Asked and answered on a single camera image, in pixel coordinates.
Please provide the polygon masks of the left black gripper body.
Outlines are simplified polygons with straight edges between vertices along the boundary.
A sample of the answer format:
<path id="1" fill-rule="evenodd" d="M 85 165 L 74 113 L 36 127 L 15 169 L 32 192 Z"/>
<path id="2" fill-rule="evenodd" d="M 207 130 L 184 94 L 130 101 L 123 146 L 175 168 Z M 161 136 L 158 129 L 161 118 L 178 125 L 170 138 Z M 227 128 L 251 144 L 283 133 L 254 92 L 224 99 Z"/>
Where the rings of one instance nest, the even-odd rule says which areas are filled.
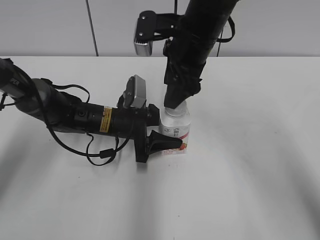
<path id="1" fill-rule="evenodd" d="M 143 105 L 142 108 L 113 108 L 109 134 L 124 139 L 116 147 L 116 152 L 121 151 L 129 140 L 133 140 L 135 161 L 146 163 L 150 155 L 147 127 L 157 127 L 159 120 L 160 110 L 154 104 Z"/>

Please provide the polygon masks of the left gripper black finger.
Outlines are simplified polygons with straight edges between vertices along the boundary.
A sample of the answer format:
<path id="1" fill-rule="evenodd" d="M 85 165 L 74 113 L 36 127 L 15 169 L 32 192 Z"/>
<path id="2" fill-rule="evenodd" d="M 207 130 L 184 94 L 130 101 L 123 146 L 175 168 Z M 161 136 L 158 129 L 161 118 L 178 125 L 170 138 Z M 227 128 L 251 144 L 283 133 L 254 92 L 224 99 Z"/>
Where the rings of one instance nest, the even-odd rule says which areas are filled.
<path id="1" fill-rule="evenodd" d="M 157 152 L 179 149 L 183 143 L 180 138 L 170 137 L 152 130 L 146 138 L 146 155 L 152 155 Z"/>

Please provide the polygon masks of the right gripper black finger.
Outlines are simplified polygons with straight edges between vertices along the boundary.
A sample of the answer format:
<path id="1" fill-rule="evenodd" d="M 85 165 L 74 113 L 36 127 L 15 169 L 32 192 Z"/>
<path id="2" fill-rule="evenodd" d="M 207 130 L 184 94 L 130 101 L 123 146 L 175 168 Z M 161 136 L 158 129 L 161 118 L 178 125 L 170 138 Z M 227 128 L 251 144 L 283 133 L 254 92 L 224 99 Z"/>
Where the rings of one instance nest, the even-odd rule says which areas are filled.
<path id="1" fill-rule="evenodd" d="M 191 97 L 191 92 L 182 85 L 168 84 L 164 96 L 164 106 L 176 109 L 183 101 Z"/>

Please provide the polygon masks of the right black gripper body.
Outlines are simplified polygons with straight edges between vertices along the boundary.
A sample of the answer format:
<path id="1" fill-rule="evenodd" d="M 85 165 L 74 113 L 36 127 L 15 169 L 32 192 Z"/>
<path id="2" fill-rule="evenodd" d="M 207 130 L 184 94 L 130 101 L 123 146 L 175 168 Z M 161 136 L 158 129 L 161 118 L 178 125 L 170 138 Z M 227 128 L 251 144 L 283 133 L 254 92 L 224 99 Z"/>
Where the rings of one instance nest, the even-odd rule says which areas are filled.
<path id="1" fill-rule="evenodd" d="M 178 92 L 181 94 L 197 94 L 201 90 L 201 74 L 205 64 L 192 65 L 179 61 L 170 47 L 163 48 L 167 57 L 164 83 L 166 94 Z"/>

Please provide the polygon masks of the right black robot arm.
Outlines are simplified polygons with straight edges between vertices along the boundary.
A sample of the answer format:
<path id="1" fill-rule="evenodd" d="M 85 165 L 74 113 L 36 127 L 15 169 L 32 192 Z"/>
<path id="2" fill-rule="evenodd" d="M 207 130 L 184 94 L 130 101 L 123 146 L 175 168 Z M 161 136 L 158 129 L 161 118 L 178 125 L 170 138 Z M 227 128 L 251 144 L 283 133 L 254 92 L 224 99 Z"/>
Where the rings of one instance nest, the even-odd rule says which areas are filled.
<path id="1" fill-rule="evenodd" d="M 177 21 L 180 36 L 165 42 L 163 54 L 167 57 L 164 83 L 164 106 L 175 109 L 183 101 L 201 90 L 201 75 L 216 42 L 226 43 L 230 38 L 219 36 L 231 19 L 236 0 L 191 0 L 184 15 Z"/>

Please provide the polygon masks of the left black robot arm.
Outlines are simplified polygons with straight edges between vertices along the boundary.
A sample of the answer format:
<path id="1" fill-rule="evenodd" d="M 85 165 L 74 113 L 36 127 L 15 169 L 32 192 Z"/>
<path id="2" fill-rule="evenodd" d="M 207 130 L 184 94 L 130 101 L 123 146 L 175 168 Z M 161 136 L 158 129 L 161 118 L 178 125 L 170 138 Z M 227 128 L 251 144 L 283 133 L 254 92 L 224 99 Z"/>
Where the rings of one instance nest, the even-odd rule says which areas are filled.
<path id="1" fill-rule="evenodd" d="M 113 148 L 96 154 L 88 150 L 74 151 L 89 162 L 100 158 L 104 165 L 111 163 L 130 140 L 134 142 L 138 163 L 146 163 L 151 154 L 182 146 L 178 137 L 147 131 L 148 127 L 159 125 L 160 111 L 155 105 L 146 103 L 146 81 L 140 76 L 133 75 L 128 79 L 116 107 L 82 101 L 67 93 L 67 88 L 67 85 L 56 85 L 47 78 L 31 78 L 9 58 L 0 61 L 2 99 L 11 98 L 12 105 L 19 111 L 44 122 L 59 145 L 62 141 L 57 133 L 114 138 Z"/>

